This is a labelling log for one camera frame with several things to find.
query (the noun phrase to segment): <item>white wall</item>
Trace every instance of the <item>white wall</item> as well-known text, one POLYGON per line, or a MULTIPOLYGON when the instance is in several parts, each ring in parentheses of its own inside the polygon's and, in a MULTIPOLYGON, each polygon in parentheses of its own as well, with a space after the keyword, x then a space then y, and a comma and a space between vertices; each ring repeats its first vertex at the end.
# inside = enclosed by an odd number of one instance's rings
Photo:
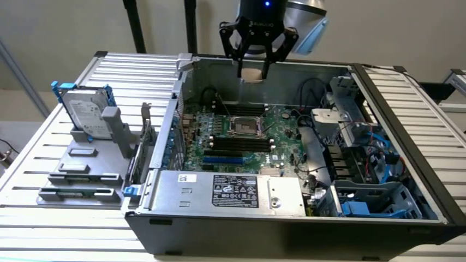
MULTIPOLYGON (((238 0, 198 0, 199 52, 222 53, 218 26, 238 0)), ((187 52, 183 0, 139 0, 150 52, 187 52)), ((424 81, 466 68, 465 0, 326 0, 330 26, 302 59, 404 65, 424 81)), ((134 52, 121 0, 0 0, 0 37, 34 86, 72 81, 97 50, 134 52)), ((19 88, 0 65, 0 88, 19 88)))

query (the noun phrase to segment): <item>power supply label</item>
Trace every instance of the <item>power supply label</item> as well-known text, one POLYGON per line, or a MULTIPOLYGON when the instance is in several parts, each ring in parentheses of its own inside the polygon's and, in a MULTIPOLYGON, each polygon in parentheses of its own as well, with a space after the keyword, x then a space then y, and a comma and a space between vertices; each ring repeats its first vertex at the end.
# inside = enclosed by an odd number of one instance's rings
POLYGON ((214 175, 213 205, 259 208, 255 176, 214 175))

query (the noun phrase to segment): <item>hard drive label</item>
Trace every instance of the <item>hard drive label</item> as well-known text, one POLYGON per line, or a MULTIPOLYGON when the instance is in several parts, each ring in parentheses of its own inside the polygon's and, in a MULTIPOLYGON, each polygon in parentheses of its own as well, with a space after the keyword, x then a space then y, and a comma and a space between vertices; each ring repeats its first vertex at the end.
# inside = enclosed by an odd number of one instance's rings
POLYGON ((83 131, 94 138, 111 139, 107 122, 102 118, 99 106, 94 102, 72 100, 71 109, 83 131))

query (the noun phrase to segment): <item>gray plastic bracket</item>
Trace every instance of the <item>gray plastic bracket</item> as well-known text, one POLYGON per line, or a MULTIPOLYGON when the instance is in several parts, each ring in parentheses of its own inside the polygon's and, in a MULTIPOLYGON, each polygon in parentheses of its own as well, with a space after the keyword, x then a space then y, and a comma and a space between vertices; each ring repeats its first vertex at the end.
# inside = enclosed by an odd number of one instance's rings
POLYGON ((117 106, 109 106, 102 112, 102 118, 109 123, 111 129, 111 139, 118 144, 125 158, 130 158, 133 149, 130 146, 130 127, 122 122, 122 111, 117 106))
POLYGON ((76 128, 72 128, 70 131, 71 136, 74 137, 76 142, 89 142, 89 135, 84 131, 76 130, 76 128))

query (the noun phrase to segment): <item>metal case panel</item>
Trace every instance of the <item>metal case panel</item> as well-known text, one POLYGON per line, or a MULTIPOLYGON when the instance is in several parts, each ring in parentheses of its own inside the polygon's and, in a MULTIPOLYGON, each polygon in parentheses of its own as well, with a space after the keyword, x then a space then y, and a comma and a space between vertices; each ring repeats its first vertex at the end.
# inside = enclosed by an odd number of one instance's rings
POLYGON ((389 261, 445 232, 442 226, 135 216, 126 220, 149 253, 201 257, 389 261))

